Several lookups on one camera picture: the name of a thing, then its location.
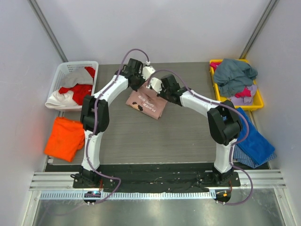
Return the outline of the pink printed t shirt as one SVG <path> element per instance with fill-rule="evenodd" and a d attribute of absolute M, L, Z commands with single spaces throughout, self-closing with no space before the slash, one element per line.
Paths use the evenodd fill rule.
<path fill-rule="evenodd" d="M 132 91 L 126 105 L 158 120 L 167 104 L 167 101 L 157 96 L 157 93 L 146 87 L 145 82 L 137 91 Z"/>

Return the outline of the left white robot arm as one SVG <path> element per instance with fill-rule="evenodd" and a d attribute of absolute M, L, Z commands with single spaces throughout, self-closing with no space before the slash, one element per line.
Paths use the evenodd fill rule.
<path fill-rule="evenodd" d="M 97 171 L 100 166 L 100 146 L 104 132 L 110 122 L 109 106 L 127 88 L 137 91 L 154 73 L 147 62 L 129 59 L 100 91 L 85 96 L 80 122 L 85 133 L 85 153 L 79 172 L 72 174 L 73 188 L 94 188 L 99 186 L 104 176 Z"/>

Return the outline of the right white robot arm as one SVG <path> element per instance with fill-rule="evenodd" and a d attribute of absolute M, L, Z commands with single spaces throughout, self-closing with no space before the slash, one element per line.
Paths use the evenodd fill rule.
<path fill-rule="evenodd" d="M 200 174 L 202 186 L 224 186 L 233 175 L 233 151 L 243 128 L 239 115 L 230 101 L 216 102 L 187 87 L 180 87 L 174 75 L 152 78 L 149 84 L 166 101 L 192 109 L 208 120 L 209 131 L 216 142 L 216 157 L 212 172 Z"/>

